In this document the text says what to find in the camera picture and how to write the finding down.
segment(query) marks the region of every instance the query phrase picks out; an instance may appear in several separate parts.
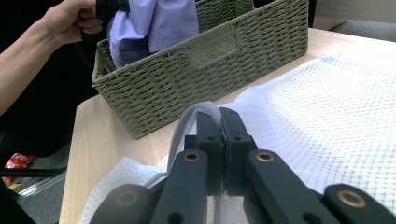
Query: green woven basket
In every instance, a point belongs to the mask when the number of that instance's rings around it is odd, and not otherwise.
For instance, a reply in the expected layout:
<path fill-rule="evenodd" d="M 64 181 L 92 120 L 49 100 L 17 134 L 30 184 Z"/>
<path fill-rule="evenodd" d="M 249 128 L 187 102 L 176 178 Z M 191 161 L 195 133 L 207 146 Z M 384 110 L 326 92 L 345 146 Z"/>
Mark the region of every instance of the green woven basket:
<path fill-rule="evenodd" d="M 304 55 L 308 1 L 203 0 L 200 34 L 116 69 L 98 43 L 92 84 L 135 139 L 179 118 L 191 104 L 216 101 Z"/>

